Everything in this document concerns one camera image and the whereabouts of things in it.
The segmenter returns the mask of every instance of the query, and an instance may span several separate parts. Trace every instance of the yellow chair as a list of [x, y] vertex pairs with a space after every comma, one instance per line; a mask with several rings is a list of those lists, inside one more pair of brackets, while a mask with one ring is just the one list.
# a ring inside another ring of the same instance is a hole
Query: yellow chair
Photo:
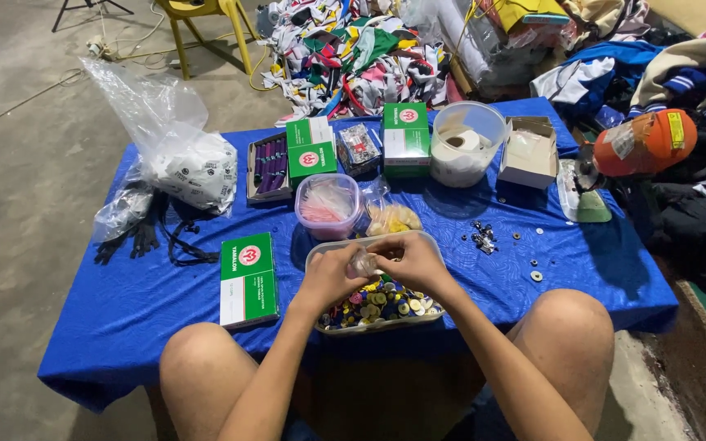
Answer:
[[244, 12], [244, 7], [241, 6], [239, 0], [206, 0], [202, 5], [192, 5], [190, 2], [175, 2], [173, 0], [157, 0], [157, 3], [162, 6], [165, 13], [170, 19], [170, 28], [173, 30], [173, 38], [176, 40], [176, 51], [179, 53], [179, 62], [181, 64], [181, 73], [185, 80], [190, 79], [190, 70], [187, 66], [187, 56], [184, 54], [184, 45], [181, 41], [179, 33], [178, 20], [184, 22], [190, 28], [190, 32], [198, 40], [199, 43], [205, 44], [206, 40], [198, 32], [198, 28], [190, 21], [190, 17], [208, 16], [208, 15], [223, 15], [230, 17], [230, 22], [233, 24], [233, 32], [236, 35], [236, 42], [239, 44], [241, 52], [241, 62], [244, 65], [244, 72], [247, 75], [252, 74], [252, 66], [250, 65], [250, 54], [247, 52], [246, 41], [244, 40], [244, 32], [241, 31], [241, 23], [239, 22], [239, 14], [244, 18], [244, 24], [250, 30], [250, 35], [257, 38], [257, 33], [250, 24], [250, 19]]

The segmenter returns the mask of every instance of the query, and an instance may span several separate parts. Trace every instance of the knee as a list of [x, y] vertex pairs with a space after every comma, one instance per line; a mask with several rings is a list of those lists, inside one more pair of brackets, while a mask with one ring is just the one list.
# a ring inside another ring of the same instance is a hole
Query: knee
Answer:
[[582, 341], [585, 347], [614, 347], [612, 319], [601, 302], [577, 290], [549, 290], [533, 305], [533, 318], [541, 328], [562, 341]]
[[185, 326], [175, 333], [162, 349], [160, 376], [176, 370], [201, 366], [220, 354], [220, 350], [235, 348], [236, 342], [220, 325], [196, 323]]

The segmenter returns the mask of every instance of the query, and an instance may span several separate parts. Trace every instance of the hand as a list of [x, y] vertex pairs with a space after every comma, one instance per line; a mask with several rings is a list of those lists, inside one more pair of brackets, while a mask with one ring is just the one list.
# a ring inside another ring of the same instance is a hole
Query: hand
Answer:
[[380, 270], [411, 290], [435, 296], [443, 286], [456, 283], [435, 248], [416, 232], [387, 236], [366, 250], [378, 254]]
[[312, 257], [312, 261], [307, 265], [299, 292], [290, 302], [291, 307], [308, 313], [315, 320], [326, 309], [370, 283], [367, 277], [348, 277], [351, 258], [363, 248], [361, 245], [351, 243], [343, 249], [327, 251]]

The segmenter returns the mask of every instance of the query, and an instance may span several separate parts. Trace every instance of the yamalon logo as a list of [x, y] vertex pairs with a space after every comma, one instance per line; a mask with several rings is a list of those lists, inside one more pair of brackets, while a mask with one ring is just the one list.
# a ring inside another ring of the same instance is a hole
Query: yamalon logo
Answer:
[[418, 114], [413, 109], [405, 109], [399, 112], [399, 119], [405, 123], [412, 123], [413, 121], [416, 121], [416, 118], [418, 118]]
[[260, 248], [255, 245], [245, 246], [239, 253], [239, 262], [242, 265], [254, 265], [260, 260]]
[[311, 167], [312, 165], [317, 164], [319, 160], [320, 158], [318, 154], [313, 151], [308, 151], [299, 156], [299, 164], [305, 167]]

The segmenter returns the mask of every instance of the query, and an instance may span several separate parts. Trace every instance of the person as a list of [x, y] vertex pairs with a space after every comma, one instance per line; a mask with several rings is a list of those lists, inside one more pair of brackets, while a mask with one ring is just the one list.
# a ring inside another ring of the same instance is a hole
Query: person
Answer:
[[[213, 323], [187, 326], [169, 339], [160, 359], [160, 387], [180, 439], [281, 438], [315, 321], [369, 283], [347, 276], [359, 249], [351, 244], [312, 259], [260, 366]], [[446, 308], [487, 380], [476, 398], [479, 411], [447, 439], [592, 439], [614, 350], [612, 322], [600, 302], [577, 290], [549, 290], [502, 334], [421, 236], [387, 236], [367, 250], [378, 254], [381, 270]], [[488, 412], [493, 416], [481, 416], [484, 409], [494, 409]]]

